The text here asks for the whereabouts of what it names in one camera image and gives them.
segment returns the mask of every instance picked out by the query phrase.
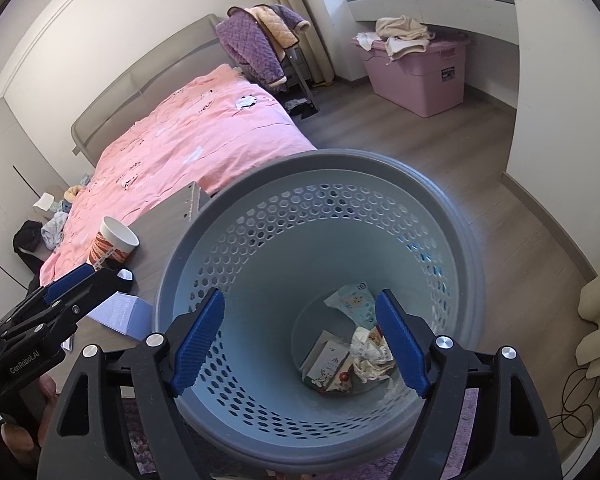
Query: blue gripper pad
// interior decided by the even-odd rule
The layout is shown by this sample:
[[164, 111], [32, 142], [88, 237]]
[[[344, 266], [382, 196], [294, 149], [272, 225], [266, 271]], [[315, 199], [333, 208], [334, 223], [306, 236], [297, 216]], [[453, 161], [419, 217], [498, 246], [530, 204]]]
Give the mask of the blue gripper pad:
[[203, 306], [196, 322], [185, 336], [173, 360], [170, 386], [176, 396], [196, 382], [206, 353], [211, 348], [224, 319], [224, 296], [216, 290]]
[[80, 267], [76, 267], [71, 272], [68, 272], [62, 278], [49, 285], [44, 297], [45, 303], [48, 305], [52, 304], [65, 292], [74, 288], [74, 286], [91, 276], [94, 272], [95, 269], [90, 264], [82, 264]]
[[422, 349], [398, 313], [396, 306], [384, 292], [378, 294], [376, 298], [376, 319], [394, 355], [404, 384], [416, 390], [420, 397], [426, 396], [431, 382], [427, 377]]

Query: ceiling molding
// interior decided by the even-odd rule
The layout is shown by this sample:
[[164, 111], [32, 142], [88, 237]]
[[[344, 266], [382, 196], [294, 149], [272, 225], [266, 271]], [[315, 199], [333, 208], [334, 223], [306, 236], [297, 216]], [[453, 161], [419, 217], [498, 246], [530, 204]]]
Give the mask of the ceiling molding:
[[24, 60], [27, 59], [29, 53], [36, 46], [36, 43], [42, 38], [56, 18], [71, 5], [72, 1], [74, 0], [51, 0], [48, 6], [45, 7], [31, 24], [11, 53], [7, 63], [2, 67], [2, 71], [0, 72], [0, 98], [3, 97], [8, 90], [11, 81], [13, 81], [13, 78], [18, 73]]

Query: paper cup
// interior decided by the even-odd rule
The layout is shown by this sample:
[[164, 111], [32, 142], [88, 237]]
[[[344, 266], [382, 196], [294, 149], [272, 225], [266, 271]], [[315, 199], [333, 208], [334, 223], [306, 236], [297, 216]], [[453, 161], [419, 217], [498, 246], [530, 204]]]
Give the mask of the paper cup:
[[102, 267], [107, 258], [122, 263], [139, 244], [138, 237], [131, 229], [119, 220], [105, 216], [98, 234], [91, 242], [87, 262], [96, 270]]

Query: plastic basket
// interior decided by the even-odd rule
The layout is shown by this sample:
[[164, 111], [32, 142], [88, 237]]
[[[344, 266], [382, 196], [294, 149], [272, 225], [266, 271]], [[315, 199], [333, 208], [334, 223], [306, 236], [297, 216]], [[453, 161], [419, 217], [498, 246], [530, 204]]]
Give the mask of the plastic basket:
[[209, 287], [226, 312], [196, 384], [179, 400], [189, 424], [245, 462], [325, 472], [406, 443], [421, 400], [391, 378], [350, 396], [302, 384], [299, 365], [323, 329], [353, 323], [323, 300], [366, 282], [390, 288], [436, 333], [475, 346], [484, 279], [472, 235], [429, 180], [354, 150], [301, 153], [259, 168], [214, 197], [168, 265], [156, 330]]

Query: pink bedspread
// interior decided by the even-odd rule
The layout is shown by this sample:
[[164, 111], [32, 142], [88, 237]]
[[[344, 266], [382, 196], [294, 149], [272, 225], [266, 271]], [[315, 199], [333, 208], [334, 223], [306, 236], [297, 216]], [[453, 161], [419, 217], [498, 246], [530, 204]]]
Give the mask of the pink bedspread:
[[[237, 110], [236, 101], [248, 95], [256, 104]], [[129, 225], [191, 182], [213, 194], [265, 162], [307, 150], [314, 147], [271, 95], [219, 66], [173, 93], [102, 153], [40, 283], [85, 262], [103, 216]]]

